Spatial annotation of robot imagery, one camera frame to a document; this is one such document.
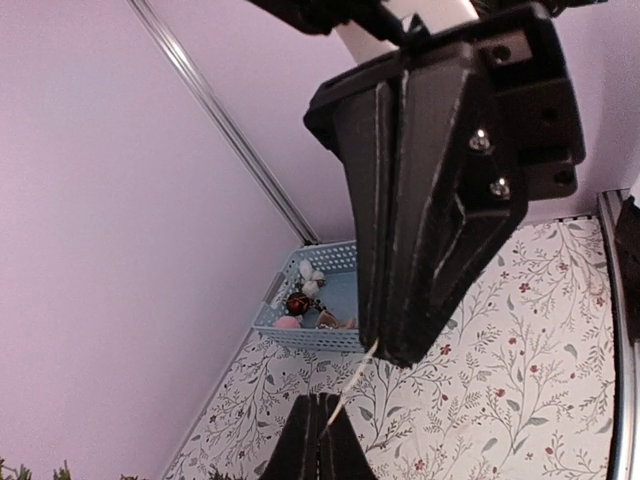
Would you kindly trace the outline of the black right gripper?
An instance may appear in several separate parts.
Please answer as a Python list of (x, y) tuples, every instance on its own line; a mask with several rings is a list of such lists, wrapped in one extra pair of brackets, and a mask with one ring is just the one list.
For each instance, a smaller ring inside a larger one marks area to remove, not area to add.
[(531, 200), (577, 189), (585, 147), (551, 18), (539, 4), (418, 31), (323, 83), (309, 129), (346, 168), (396, 167), (379, 356), (409, 367), (434, 344)]

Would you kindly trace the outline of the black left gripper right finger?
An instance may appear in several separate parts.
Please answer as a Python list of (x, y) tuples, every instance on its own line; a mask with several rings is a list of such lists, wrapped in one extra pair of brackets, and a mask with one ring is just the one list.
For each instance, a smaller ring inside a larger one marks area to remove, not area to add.
[(321, 480), (374, 480), (353, 425), (344, 409), (332, 422), (331, 415), (340, 397), (319, 395), (318, 419), (318, 478)]

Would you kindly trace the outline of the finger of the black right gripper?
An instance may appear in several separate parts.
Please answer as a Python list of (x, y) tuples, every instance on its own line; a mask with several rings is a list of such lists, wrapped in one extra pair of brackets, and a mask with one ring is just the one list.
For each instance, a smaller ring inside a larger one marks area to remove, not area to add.
[(395, 149), (395, 95), (385, 82), (349, 91), (323, 84), (304, 117), (307, 128), (342, 163), (355, 222), (359, 338), (382, 344)]

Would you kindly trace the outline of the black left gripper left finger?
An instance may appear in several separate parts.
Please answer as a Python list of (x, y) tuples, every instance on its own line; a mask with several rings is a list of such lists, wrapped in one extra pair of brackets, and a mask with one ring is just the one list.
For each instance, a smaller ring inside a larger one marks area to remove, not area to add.
[(296, 398), (260, 480), (317, 478), (319, 401), (315, 394)]

